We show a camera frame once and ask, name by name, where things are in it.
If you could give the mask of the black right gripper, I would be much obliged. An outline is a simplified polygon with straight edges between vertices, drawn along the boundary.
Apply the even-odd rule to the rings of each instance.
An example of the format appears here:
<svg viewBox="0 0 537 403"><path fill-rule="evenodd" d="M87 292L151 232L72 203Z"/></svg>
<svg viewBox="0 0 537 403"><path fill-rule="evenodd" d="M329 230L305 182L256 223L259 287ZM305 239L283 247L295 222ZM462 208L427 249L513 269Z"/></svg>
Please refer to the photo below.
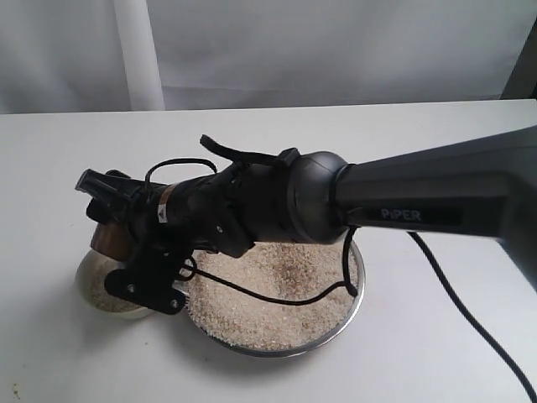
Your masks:
<svg viewBox="0 0 537 403"><path fill-rule="evenodd" d="M135 212L135 180L87 169L75 189L95 199L86 208L94 222L129 223L134 237L149 237L160 247L241 257L258 242L294 241L288 181L283 168L234 163L215 175L158 186L150 203Z"/></svg>

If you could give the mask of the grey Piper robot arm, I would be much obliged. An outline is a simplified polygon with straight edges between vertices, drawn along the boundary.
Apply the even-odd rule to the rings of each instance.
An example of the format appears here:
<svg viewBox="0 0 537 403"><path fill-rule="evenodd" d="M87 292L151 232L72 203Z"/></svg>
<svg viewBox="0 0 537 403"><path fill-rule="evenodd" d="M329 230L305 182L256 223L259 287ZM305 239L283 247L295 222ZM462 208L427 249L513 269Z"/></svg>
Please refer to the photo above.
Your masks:
<svg viewBox="0 0 537 403"><path fill-rule="evenodd" d="M234 258L257 242L334 243L354 227L492 238L536 281L535 128L362 164L201 144L230 165L172 185L85 171L76 188L91 196L88 215L137 243Z"/></svg>

